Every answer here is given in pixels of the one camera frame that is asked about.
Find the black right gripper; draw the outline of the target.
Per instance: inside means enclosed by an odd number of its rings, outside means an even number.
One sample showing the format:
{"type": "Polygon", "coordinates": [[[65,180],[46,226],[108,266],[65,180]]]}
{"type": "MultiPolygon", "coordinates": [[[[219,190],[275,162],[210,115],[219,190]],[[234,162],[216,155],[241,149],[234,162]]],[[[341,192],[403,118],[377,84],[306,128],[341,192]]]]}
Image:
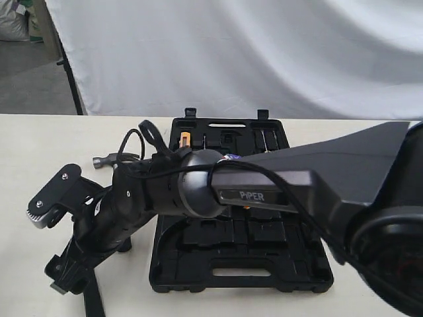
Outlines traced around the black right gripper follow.
{"type": "Polygon", "coordinates": [[[73,234],[65,250],[45,268],[52,288],[80,294],[88,273],[117,252],[130,236],[149,221],[144,183],[115,172],[112,185],[85,202],[84,217],[75,219],[73,234]]]}

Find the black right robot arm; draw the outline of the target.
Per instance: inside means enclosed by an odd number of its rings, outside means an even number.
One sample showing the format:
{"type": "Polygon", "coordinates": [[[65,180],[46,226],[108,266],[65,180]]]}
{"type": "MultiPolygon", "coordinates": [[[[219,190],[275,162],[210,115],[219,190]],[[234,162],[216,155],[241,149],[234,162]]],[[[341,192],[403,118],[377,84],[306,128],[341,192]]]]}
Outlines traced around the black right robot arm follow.
{"type": "Polygon", "coordinates": [[[87,272],[154,216],[214,218],[229,206],[292,210],[390,306],[422,315],[422,125],[388,122],[319,143],[248,157],[175,151],[142,121],[151,159],[119,162],[104,188],[70,174],[52,178],[49,227],[74,218],[67,248],[45,268],[53,287],[79,294],[87,272]]]}

